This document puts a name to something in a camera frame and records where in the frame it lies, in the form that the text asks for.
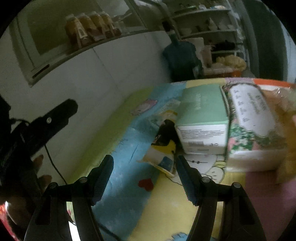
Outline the left hand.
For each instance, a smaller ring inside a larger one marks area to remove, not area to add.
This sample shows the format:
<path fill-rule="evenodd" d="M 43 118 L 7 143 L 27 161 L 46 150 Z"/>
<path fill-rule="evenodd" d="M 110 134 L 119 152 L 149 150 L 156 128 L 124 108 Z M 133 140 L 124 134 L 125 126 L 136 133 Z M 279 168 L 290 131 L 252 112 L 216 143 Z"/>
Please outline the left hand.
<path fill-rule="evenodd" d="M 51 175 L 37 176 L 44 155 L 37 156 L 10 176 L 10 185 L 1 195 L 6 211 L 14 224 L 27 227 L 41 195 L 52 181 Z"/>

